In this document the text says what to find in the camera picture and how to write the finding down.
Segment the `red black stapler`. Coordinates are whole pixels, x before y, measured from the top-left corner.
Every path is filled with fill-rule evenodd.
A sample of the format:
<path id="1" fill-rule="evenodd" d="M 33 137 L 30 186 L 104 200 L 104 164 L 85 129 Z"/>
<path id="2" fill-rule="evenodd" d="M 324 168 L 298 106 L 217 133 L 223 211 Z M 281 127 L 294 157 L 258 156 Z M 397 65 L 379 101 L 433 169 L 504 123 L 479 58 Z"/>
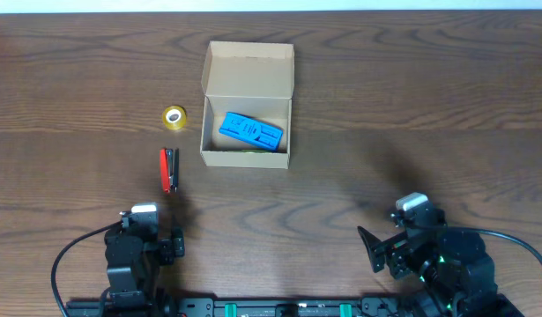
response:
<path id="1" fill-rule="evenodd" d="M 160 150 L 160 178 L 165 193 L 177 191 L 179 187 L 179 150 L 162 148 Z"/>

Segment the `yellow highlighter pen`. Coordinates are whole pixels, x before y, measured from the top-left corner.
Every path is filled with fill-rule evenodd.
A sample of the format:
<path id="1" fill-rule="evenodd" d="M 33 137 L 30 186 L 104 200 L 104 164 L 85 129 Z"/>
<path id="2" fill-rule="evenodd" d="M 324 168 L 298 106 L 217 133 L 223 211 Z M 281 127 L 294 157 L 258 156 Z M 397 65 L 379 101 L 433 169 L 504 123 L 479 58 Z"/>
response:
<path id="1" fill-rule="evenodd" d="M 265 154 L 265 153 L 270 153 L 270 154 L 272 154 L 272 153 L 275 153 L 275 152 L 273 152 L 273 151 L 268 151 L 268 150 L 254 150 L 254 149 L 248 149 L 248 150 L 232 150 L 232 151 L 227 151 L 227 152 L 229 152 L 229 153 L 247 153 L 247 154 L 249 154 L 249 153 L 251 153 L 251 154 L 253 154 L 253 153 L 255 153 L 255 154 L 257 154 L 257 153 L 259 153 L 259 154 Z"/>

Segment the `yellow tape roll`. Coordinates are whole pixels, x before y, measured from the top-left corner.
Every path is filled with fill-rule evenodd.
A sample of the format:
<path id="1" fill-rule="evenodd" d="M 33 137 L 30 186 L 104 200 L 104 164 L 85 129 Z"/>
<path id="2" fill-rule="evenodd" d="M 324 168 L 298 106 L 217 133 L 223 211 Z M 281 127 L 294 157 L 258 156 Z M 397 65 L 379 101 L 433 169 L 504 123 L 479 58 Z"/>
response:
<path id="1" fill-rule="evenodd" d="M 182 129 L 187 123 L 186 111 L 180 106 L 167 107 L 163 112 L 162 121 L 167 129 Z"/>

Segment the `blue plastic tray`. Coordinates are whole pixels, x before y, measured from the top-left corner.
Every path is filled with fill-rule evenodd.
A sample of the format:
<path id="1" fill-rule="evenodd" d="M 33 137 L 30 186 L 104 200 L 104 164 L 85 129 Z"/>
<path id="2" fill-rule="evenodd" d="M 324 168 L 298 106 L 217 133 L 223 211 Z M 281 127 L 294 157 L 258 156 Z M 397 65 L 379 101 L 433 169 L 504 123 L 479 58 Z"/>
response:
<path id="1" fill-rule="evenodd" d="M 283 136 L 282 129 L 230 112 L 220 125 L 219 133 L 267 151 L 276 151 Z"/>

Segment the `cardboard box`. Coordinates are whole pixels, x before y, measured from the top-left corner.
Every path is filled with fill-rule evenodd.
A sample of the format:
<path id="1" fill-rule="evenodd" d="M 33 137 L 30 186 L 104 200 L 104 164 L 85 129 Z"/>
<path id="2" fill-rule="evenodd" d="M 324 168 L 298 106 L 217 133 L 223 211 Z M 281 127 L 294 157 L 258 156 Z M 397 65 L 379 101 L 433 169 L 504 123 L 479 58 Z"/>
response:
<path id="1" fill-rule="evenodd" d="M 287 169 L 290 160 L 294 46 L 283 43 L 211 41 L 202 76 L 204 117 L 200 154 L 207 166 Z M 226 114 L 237 113 L 283 130 L 275 153 L 224 136 Z"/>

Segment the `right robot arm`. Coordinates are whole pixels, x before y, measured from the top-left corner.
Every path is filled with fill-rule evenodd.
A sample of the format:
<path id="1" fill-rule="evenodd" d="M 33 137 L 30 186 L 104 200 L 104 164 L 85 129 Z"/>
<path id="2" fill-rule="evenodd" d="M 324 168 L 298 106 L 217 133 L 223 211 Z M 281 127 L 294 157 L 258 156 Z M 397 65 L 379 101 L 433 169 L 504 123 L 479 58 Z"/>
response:
<path id="1" fill-rule="evenodd" d="M 387 240 L 357 228 L 374 272 L 388 268 L 402 278 L 416 275 L 423 290 L 396 300 L 399 316 L 520 316 L 498 292 L 494 261 L 479 234 L 452 230 L 439 209 L 392 215 L 404 231 Z"/>

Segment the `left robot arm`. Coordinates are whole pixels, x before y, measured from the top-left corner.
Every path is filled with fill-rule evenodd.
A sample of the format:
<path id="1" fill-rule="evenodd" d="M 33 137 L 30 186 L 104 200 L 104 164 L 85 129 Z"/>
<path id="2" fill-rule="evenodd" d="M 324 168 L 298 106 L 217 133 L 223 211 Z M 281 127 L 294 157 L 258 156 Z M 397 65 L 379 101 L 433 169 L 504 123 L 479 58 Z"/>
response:
<path id="1" fill-rule="evenodd" d="M 117 313 L 162 315 L 170 296 L 158 286 L 160 269 L 185 255 L 178 226 L 167 239 L 141 230 L 110 230 L 105 236 L 110 309 Z"/>

